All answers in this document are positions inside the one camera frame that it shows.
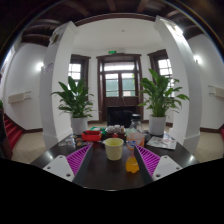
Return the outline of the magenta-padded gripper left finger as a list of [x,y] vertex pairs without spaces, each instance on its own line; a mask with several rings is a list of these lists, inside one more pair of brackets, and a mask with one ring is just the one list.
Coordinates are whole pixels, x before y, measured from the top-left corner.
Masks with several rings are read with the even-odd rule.
[[44,167],[44,170],[67,181],[81,185],[84,179],[84,174],[88,168],[89,161],[92,157],[92,153],[92,146],[87,145],[72,152],[68,156],[57,156]]

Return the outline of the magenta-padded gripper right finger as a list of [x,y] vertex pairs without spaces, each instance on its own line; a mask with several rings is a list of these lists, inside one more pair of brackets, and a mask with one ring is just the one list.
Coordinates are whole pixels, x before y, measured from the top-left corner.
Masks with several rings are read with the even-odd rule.
[[159,180],[182,169],[168,155],[158,156],[152,151],[138,145],[134,146],[134,155],[145,184]]

